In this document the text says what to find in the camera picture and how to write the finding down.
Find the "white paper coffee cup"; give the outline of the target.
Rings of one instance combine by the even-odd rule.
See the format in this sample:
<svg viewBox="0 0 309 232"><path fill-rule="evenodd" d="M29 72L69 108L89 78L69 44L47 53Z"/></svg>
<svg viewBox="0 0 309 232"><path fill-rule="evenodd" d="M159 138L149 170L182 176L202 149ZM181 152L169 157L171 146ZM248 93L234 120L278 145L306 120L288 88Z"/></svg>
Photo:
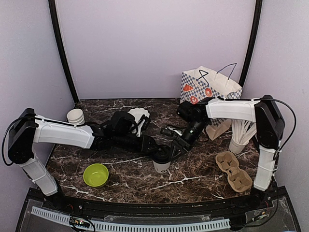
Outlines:
<svg viewBox="0 0 309 232"><path fill-rule="evenodd" d="M154 169L157 173L166 173L170 167L171 162L157 163L153 160Z"/></svg>

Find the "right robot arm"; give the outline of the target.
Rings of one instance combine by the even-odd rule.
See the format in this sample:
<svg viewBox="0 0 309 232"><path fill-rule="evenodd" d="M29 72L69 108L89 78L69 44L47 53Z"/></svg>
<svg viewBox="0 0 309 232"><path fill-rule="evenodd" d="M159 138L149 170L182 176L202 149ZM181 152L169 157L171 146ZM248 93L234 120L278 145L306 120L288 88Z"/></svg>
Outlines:
<svg viewBox="0 0 309 232"><path fill-rule="evenodd" d="M265 95L256 99L204 98L196 104L182 102L177 114L188 122L182 135L171 143L169 161L190 151L202 131L212 119L224 118L254 123L259 143L259 162L253 187L266 191L275 173L279 155L286 143L282 143L285 121L277 106L279 100Z"/></svg>

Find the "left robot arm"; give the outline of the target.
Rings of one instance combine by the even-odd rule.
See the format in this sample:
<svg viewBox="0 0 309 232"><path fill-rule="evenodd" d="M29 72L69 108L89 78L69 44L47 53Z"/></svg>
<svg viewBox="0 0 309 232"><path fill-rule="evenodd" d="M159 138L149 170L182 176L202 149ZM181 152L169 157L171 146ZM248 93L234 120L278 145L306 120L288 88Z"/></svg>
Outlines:
<svg viewBox="0 0 309 232"><path fill-rule="evenodd" d="M149 135L142 134L150 119L126 111L118 111L101 123L85 122L75 125L37 115L27 108L15 119L4 134L1 155L6 166L19 165L58 211L68 207L68 199L61 195L61 187L49 174L35 154L34 143L71 145L95 151L117 147L152 158L168 157L169 147L159 145Z"/></svg>

